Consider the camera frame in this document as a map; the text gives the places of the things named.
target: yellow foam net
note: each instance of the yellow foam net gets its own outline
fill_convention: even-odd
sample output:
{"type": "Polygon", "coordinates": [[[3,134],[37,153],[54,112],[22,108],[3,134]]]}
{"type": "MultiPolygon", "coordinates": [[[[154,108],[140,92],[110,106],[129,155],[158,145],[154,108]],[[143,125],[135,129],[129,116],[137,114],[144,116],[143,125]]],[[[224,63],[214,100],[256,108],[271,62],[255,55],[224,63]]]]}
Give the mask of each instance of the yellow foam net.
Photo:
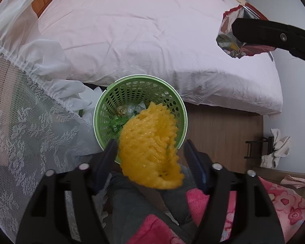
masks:
{"type": "Polygon", "coordinates": [[[151,102],[148,109],[130,119],[120,134],[119,158],[125,176],[140,185],[174,189],[182,185],[176,155],[176,119],[162,104],[151,102]]]}

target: basket rim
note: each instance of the basket rim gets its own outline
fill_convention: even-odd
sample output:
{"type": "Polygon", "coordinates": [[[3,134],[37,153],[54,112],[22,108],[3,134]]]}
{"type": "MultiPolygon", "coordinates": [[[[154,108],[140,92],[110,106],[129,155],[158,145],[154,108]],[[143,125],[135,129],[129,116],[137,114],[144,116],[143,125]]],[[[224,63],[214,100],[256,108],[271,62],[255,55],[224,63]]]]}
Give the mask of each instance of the basket rim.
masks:
{"type": "Polygon", "coordinates": [[[128,75],[128,76],[124,76],[118,80],[116,80],[115,82],[111,83],[106,90],[104,90],[104,92],[102,93],[102,95],[99,97],[98,101],[97,101],[97,104],[95,106],[95,110],[94,110],[94,116],[93,116],[93,126],[94,126],[94,133],[95,133],[95,137],[96,137],[96,140],[99,144],[99,146],[101,147],[102,150],[104,150],[103,146],[101,145],[100,141],[99,141],[99,138],[98,138],[98,135],[96,133],[96,127],[95,127],[95,116],[96,116],[96,110],[97,110],[97,107],[99,105],[99,102],[101,100],[103,100],[103,96],[105,97],[106,96],[106,93],[107,91],[109,90],[109,88],[111,86],[113,86],[115,83],[118,83],[122,80],[125,80],[125,79],[128,79],[130,77],[138,77],[138,76],[142,76],[142,77],[146,77],[146,78],[153,78],[153,79],[156,79],[158,81],[160,81],[161,83],[165,84],[167,87],[169,87],[171,90],[173,90],[173,92],[176,94],[177,98],[179,99],[180,101],[180,104],[181,104],[181,107],[182,107],[182,110],[183,110],[183,115],[184,115],[184,129],[183,129],[183,133],[182,133],[182,137],[181,137],[181,140],[179,142],[179,144],[176,146],[177,150],[180,149],[180,147],[183,145],[184,143],[184,140],[185,140],[185,137],[186,137],[186,133],[187,133],[187,130],[188,130],[188,115],[187,115],[187,112],[186,112],[186,107],[184,105],[184,102],[181,98],[181,96],[179,95],[179,93],[174,89],[174,87],[172,85],[170,85],[168,82],[166,82],[165,80],[163,79],[160,79],[156,76],[152,76],[152,75],[147,75],[147,74],[133,74],[133,75],[128,75]]]}

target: pink cloth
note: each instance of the pink cloth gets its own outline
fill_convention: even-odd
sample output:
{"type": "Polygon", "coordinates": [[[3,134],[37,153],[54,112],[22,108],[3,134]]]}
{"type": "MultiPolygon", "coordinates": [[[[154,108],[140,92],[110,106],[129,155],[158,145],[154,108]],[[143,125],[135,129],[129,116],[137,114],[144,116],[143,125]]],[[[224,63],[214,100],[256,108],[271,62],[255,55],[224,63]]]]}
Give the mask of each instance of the pink cloth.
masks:
{"type": "Polygon", "coordinates": [[[305,187],[305,179],[304,178],[298,178],[298,177],[291,177],[290,175],[286,175],[284,179],[280,182],[280,184],[290,184],[294,186],[295,188],[301,188],[305,187]]]}
{"type": "MultiPolygon", "coordinates": [[[[299,229],[305,220],[305,200],[292,189],[267,182],[260,178],[264,188],[277,212],[281,228],[287,242],[299,229]]],[[[198,226],[209,201],[209,195],[195,188],[186,193],[189,210],[194,223],[198,226]]],[[[232,230],[235,214],[236,192],[231,191],[228,201],[228,210],[221,240],[227,240],[232,230]]],[[[132,236],[127,244],[184,244],[176,234],[159,218],[149,215],[138,232],[132,236]]]]}

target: wooden floor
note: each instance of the wooden floor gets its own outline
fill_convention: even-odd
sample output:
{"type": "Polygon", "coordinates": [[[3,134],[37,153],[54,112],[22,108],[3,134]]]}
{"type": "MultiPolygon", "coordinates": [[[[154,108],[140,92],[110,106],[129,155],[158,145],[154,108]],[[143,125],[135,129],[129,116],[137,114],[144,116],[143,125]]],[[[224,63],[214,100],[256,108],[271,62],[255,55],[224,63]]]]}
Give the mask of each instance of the wooden floor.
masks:
{"type": "MultiPolygon", "coordinates": [[[[259,159],[244,159],[245,141],[260,140],[263,136],[263,117],[250,112],[207,105],[185,103],[188,114],[188,132],[197,150],[207,153],[213,162],[227,169],[244,173],[259,166],[259,159]]],[[[183,147],[178,151],[180,164],[187,166],[183,147]]],[[[167,211],[160,194],[150,188],[136,186],[161,211],[167,211]]]]}

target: green trash basket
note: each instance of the green trash basket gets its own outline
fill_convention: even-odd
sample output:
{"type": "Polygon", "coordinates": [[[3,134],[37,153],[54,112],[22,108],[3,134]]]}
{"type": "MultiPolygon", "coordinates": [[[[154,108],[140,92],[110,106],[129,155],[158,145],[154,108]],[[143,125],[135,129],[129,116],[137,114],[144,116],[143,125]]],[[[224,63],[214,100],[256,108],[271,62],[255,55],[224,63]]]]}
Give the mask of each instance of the green trash basket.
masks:
{"type": "Polygon", "coordinates": [[[155,104],[166,105],[177,119],[178,127],[176,147],[179,149],[184,142],[188,117],[185,105],[177,91],[167,82],[149,75],[130,75],[123,77],[104,91],[97,102],[94,112],[94,131],[98,144],[105,149],[110,139],[118,140],[113,131],[111,120],[120,105],[138,104],[143,101],[146,107],[153,101],[155,104]]]}

